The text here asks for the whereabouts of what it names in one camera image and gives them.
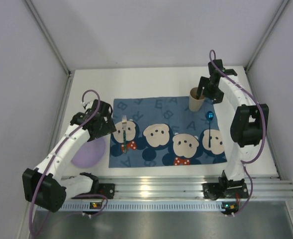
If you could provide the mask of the blue handled fork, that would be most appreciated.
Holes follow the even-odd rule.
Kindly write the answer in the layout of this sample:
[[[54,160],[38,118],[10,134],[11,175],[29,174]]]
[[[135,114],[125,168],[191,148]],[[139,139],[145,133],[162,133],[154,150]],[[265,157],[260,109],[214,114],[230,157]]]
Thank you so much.
[[[126,127],[127,127],[127,117],[126,115],[122,116],[122,129],[123,129],[123,145],[124,145],[124,150],[123,152],[127,152],[127,142],[126,142]]]

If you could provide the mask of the beige cup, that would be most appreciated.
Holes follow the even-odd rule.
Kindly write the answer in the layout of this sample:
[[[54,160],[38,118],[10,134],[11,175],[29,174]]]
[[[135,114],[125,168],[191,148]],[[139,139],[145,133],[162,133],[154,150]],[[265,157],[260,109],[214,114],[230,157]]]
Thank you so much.
[[[205,100],[205,96],[201,95],[200,97],[198,97],[196,93],[197,93],[197,87],[194,87],[190,90],[189,110],[192,112],[198,112]]]

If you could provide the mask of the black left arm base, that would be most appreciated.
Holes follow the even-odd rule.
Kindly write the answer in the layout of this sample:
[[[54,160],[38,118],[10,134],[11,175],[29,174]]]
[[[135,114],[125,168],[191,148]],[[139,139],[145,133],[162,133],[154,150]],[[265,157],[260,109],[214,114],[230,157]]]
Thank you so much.
[[[96,194],[104,195],[108,199],[113,199],[115,194],[115,184],[113,183],[101,183],[99,184],[99,188],[96,192]],[[73,199],[97,199],[98,196],[93,196],[93,194],[90,193],[84,193],[77,195],[73,197]]]

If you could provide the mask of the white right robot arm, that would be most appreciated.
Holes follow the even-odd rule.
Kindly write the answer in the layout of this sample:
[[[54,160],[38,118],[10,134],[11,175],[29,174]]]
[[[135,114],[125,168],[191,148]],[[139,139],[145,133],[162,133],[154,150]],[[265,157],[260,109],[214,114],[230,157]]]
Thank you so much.
[[[227,98],[235,110],[230,126],[230,137],[234,142],[228,164],[219,177],[223,188],[234,187],[244,181],[244,165],[255,162],[249,159],[254,148],[260,146],[263,150],[267,132],[269,107],[260,104],[240,84],[231,79],[237,76],[234,69],[226,69],[221,59],[208,63],[209,77],[201,77],[196,97],[204,96],[219,104]]]

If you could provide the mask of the blue metal spoon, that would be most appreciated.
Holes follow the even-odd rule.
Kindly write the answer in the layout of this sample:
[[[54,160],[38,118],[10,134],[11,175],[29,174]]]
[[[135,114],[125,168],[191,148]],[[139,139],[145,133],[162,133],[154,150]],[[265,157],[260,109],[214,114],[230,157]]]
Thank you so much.
[[[212,111],[208,111],[206,113],[206,119],[208,120],[209,123],[209,134],[208,134],[208,147],[211,148],[211,122],[213,121],[214,118],[214,113]]]

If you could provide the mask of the blue cartoon bear placemat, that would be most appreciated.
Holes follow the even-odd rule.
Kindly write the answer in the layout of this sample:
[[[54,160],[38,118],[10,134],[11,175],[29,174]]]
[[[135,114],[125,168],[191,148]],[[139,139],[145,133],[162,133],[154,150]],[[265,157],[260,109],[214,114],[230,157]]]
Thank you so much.
[[[211,122],[211,148],[208,147]],[[127,117],[124,153],[122,116]],[[211,100],[198,112],[189,110],[189,98],[114,99],[116,132],[110,138],[110,168],[188,166],[227,162],[218,119]]]

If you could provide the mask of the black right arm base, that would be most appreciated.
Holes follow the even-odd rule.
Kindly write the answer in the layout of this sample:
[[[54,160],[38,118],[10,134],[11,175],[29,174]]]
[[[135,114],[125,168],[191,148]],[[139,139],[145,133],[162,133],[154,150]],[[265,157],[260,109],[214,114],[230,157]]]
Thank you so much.
[[[204,183],[202,188],[204,198],[214,201],[217,199],[247,199],[249,196],[244,179],[228,180],[225,174],[218,178],[217,183]]]

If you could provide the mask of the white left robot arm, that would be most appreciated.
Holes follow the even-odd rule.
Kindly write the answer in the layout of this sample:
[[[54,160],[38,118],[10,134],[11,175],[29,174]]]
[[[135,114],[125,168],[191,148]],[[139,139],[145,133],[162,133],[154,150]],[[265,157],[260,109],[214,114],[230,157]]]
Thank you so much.
[[[48,156],[34,169],[27,168],[23,172],[24,196],[28,202],[54,213],[68,199],[98,193],[98,177],[93,174],[83,172],[63,179],[63,173],[85,143],[116,131],[112,112],[110,104],[94,100],[91,108],[72,117],[66,132]]]

